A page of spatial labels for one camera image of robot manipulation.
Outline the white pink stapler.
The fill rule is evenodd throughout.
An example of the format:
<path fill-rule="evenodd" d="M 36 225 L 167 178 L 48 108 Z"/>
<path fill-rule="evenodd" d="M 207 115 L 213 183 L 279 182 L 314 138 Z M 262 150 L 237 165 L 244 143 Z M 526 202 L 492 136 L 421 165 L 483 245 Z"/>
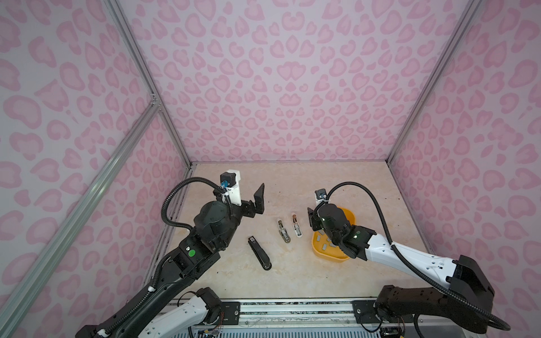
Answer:
<path fill-rule="evenodd" d="M 302 237 L 302 231 L 301 231 L 300 224 L 297 218 L 297 214 L 292 214 L 292 226 L 293 226 L 295 235 L 297 237 Z"/>

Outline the stapler metal magazine part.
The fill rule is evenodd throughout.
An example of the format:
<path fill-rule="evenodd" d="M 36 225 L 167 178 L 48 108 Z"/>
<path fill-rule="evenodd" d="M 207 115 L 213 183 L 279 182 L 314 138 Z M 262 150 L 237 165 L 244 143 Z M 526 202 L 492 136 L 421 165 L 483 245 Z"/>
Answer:
<path fill-rule="evenodd" d="M 278 219 L 277 223 L 280 236 L 283 238 L 283 241 L 285 243 L 289 244 L 291 242 L 291 238 L 290 235 L 287 233 L 286 228 L 284 227 L 283 221 L 281 219 Z"/>

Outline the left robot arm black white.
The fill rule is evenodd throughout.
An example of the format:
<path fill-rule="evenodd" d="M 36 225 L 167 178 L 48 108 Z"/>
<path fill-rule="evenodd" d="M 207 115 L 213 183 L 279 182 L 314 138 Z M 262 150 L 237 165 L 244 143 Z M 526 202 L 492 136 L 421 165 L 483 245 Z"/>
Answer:
<path fill-rule="evenodd" d="M 203 183 L 214 190 L 216 200 L 201 207 L 188 225 L 172 221 L 167 211 L 173 197 L 192 183 Z M 181 291 L 198 280 L 229 247 L 244 217 L 263 214 L 265 187 L 261 185 L 252 201 L 232 202 L 232 192 L 202 177 L 191 177 L 177 184 L 164 200 L 161 218 L 166 225 L 189 231 L 179 245 L 156 266 L 152 279 L 124 307 L 98 325 L 86 325 L 76 337 L 138 337 L 150 322 Z"/>

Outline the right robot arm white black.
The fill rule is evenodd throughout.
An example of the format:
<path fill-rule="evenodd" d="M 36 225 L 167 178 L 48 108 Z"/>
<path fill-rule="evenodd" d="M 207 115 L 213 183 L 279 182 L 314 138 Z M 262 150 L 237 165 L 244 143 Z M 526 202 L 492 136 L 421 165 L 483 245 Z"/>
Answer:
<path fill-rule="evenodd" d="M 374 304 L 379 316 L 438 316 L 476 334 L 485 334 L 495 323 L 490 318 L 495 291 L 472 258 L 435 256 L 389 242 L 372 229 L 351 224 L 334 204 L 310 208 L 308 216 L 311 229 L 326 235 L 348 258 L 379 263 L 428 283 L 424 288 L 384 286 Z"/>

